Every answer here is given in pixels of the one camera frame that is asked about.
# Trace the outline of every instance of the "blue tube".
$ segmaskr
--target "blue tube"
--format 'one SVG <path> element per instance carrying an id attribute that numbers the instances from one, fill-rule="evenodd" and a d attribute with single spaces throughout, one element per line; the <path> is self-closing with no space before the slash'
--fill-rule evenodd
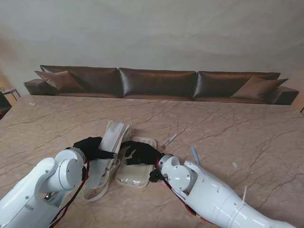
<path id="1" fill-rule="evenodd" d="M 191 150 L 192 150 L 192 153 L 193 153 L 193 157 L 194 157 L 195 162 L 200 166 L 200 160 L 199 160 L 198 154 L 197 154 L 196 151 L 195 151 L 194 146 L 191 147 Z"/>

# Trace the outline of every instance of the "throw pillow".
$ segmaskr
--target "throw pillow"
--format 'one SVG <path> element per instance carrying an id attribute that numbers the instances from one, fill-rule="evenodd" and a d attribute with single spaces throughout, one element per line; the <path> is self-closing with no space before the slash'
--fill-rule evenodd
<path id="1" fill-rule="evenodd" d="M 73 78 L 72 74 L 68 71 L 58 73 L 35 71 L 35 73 L 44 79 L 50 86 L 54 87 L 58 92 L 85 92 L 85 89 Z"/>
<path id="2" fill-rule="evenodd" d="M 252 76 L 235 94 L 233 98 L 254 99 L 263 101 L 269 93 L 277 89 L 286 79 L 264 80 Z"/>

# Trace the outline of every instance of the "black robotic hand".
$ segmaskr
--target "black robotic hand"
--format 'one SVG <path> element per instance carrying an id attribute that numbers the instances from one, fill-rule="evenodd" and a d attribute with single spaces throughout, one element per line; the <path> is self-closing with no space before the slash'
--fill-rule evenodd
<path id="1" fill-rule="evenodd" d="M 102 151 L 98 147 L 102 137 L 88 137 L 79 142 L 74 143 L 73 147 L 79 148 L 86 156 L 89 161 L 95 159 L 112 159 L 116 158 L 117 155 L 112 152 Z"/>
<path id="2" fill-rule="evenodd" d="M 121 149 L 127 148 L 125 157 L 131 155 L 132 157 L 125 160 L 126 165 L 137 165 L 137 164 L 146 164 L 146 165 L 156 165 L 158 159 L 163 157 L 163 153 L 160 153 L 157 149 L 154 149 L 149 144 L 143 142 L 134 142 L 127 141 L 121 144 Z"/>

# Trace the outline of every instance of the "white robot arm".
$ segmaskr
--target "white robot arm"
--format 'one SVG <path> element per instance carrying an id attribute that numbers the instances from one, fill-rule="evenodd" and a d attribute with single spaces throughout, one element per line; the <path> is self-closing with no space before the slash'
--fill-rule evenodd
<path id="1" fill-rule="evenodd" d="M 172 191 L 198 215 L 223 228 L 295 228 L 262 215 L 223 181 L 198 166 L 166 154 L 158 162 Z"/>
<path id="2" fill-rule="evenodd" d="M 49 227 L 66 196 L 81 182 L 85 161 L 75 147 L 40 161 L 0 201 L 0 228 Z"/>

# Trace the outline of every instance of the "clear plastic bag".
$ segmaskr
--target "clear plastic bag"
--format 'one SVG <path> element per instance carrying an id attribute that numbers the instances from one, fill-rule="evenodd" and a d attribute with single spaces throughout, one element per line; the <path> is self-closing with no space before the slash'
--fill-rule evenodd
<path id="1" fill-rule="evenodd" d="M 130 140 L 147 143 L 155 149 L 157 147 L 157 143 L 154 139 L 134 137 Z M 143 188 L 147 186 L 147 184 L 149 183 L 149 175 L 153 169 L 153 165 L 125 165 L 124 161 L 126 157 L 124 156 L 124 153 L 120 153 L 118 159 L 121 161 L 121 165 L 118 168 L 118 171 L 115 176 L 117 183 L 135 188 Z"/>

